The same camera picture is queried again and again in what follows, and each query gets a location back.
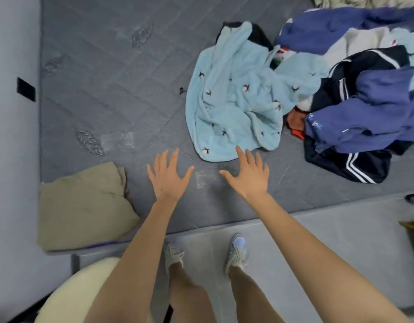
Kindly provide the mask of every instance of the herringbone pattern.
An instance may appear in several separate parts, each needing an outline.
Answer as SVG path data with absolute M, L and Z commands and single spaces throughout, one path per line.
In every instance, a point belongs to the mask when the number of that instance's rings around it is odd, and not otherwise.
M 170 232 L 253 218 L 218 175 L 236 171 L 236 161 L 207 163 L 195 153 L 179 89 L 223 21 L 254 21 L 273 40 L 309 7 L 310 0 L 43 0 L 42 180 L 114 161 L 126 167 L 130 199 L 145 216 L 154 201 L 146 163 L 179 146 L 179 169 L 196 169 Z M 133 47 L 132 35 L 148 24 L 152 35 Z M 105 157 L 78 144 L 80 129 L 101 142 Z M 414 189 L 414 149 L 379 186 L 306 163 L 302 143 L 287 131 L 277 150 L 262 155 L 272 169 L 270 192 L 291 212 Z

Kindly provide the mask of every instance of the bare leg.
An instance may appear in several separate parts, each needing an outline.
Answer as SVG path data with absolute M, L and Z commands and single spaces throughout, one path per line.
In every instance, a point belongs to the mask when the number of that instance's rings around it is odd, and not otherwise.
M 169 295 L 175 322 L 216 322 L 207 292 L 192 282 L 181 263 L 169 267 Z
M 237 303 L 239 323 L 285 323 L 273 309 L 267 297 L 243 270 L 237 266 L 229 267 L 232 293 Z

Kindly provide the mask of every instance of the white wall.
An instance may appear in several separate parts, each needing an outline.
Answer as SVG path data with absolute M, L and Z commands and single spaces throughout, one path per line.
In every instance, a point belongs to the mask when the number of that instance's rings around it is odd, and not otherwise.
M 39 190 L 40 0 L 0 0 L 0 322 L 31 306 L 70 274 L 68 255 L 36 245 Z M 33 103 L 16 78 L 37 88 Z

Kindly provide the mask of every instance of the sneaker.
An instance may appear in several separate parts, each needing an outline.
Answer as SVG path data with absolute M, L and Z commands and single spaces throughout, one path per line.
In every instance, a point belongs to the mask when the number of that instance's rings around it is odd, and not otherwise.
M 232 236 L 229 243 L 229 254 L 225 264 L 225 276 L 229 279 L 228 271 L 230 266 L 237 266 L 244 270 L 247 266 L 247 258 L 249 257 L 249 250 L 247 249 L 246 240 L 244 240 L 241 233 L 236 233 Z
M 168 240 L 165 240 L 163 252 L 165 253 L 165 268 L 168 275 L 170 265 L 180 262 L 183 266 L 184 251 L 179 244 L 171 244 Z

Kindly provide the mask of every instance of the person's left arm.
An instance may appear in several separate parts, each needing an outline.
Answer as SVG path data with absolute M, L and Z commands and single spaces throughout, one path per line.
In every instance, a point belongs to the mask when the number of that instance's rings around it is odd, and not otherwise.
M 194 167 L 177 175 L 178 149 L 167 165 L 168 151 L 157 155 L 147 172 L 156 195 L 149 216 L 97 294 L 84 323 L 147 321 L 169 219 L 188 186 Z

